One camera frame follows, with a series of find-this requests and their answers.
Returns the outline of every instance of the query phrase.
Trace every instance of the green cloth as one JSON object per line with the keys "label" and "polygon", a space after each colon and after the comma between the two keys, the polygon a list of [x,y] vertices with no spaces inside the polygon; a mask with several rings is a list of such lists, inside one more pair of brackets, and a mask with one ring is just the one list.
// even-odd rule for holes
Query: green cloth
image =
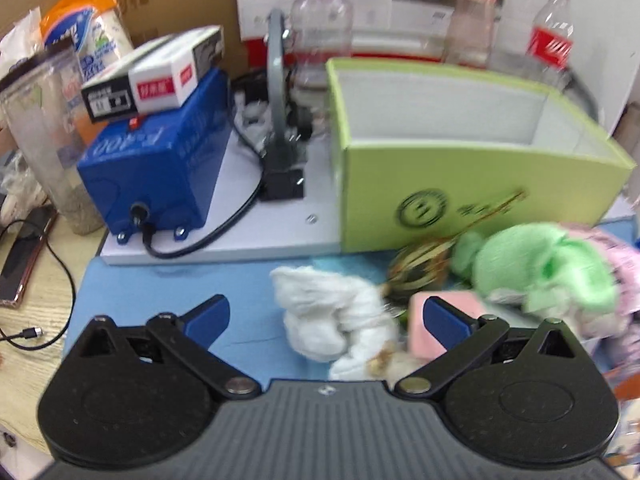
{"label": "green cloth", "polygon": [[468,273],[465,261],[477,251],[472,283],[484,297],[496,290],[524,294],[526,312],[573,301],[582,310],[606,313],[618,304],[609,263],[589,242],[569,238],[556,224],[519,225],[494,235],[479,248],[481,243],[477,234],[463,235],[462,254],[455,251],[453,260],[464,276]]}

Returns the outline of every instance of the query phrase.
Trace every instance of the crumpled white towel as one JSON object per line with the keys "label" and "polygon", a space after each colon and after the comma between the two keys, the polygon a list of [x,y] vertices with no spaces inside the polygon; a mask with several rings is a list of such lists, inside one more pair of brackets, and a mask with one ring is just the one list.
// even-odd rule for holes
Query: crumpled white towel
{"label": "crumpled white towel", "polygon": [[312,267],[280,267],[271,279],[296,352],[318,362],[335,361],[330,380],[374,378],[367,363],[386,343],[398,340],[398,326],[372,283]]}

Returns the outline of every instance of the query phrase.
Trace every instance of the phone screen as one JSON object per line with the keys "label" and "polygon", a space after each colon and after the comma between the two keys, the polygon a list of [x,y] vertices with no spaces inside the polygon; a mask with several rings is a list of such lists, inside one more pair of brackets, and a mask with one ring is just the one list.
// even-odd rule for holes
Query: phone screen
{"label": "phone screen", "polygon": [[[56,209],[45,205],[31,211],[27,220],[48,232],[55,217]],[[0,305],[18,306],[43,243],[40,231],[23,224],[0,272]]]}

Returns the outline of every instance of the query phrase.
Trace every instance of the white platform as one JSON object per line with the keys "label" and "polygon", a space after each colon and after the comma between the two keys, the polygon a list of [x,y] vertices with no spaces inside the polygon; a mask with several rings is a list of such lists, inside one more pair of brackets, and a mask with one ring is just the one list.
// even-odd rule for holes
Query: white platform
{"label": "white platform", "polygon": [[[142,235],[127,245],[110,235],[100,256],[110,265],[184,264],[242,260],[321,256],[340,252],[340,224],[337,193],[333,182],[328,136],[314,139],[308,146],[305,164],[304,200],[260,202],[219,240],[208,248],[179,260],[158,260],[146,254]],[[172,232],[159,232],[153,247],[171,252],[187,247],[213,231],[229,218],[251,195],[260,179],[255,155],[231,135],[220,176],[204,227],[192,231],[183,242],[175,242]]]}

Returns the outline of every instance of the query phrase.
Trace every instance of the blue power supply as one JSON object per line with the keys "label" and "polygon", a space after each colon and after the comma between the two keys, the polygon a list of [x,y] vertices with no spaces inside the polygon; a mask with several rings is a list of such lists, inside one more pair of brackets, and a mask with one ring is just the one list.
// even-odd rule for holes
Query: blue power supply
{"label": "blue power supply", "polygon": [[228,79],[210,71],[182,108],[107,126],[78,164],[111,233],[139,230],[132,208],[184,240],[203,227],[231,132]]}

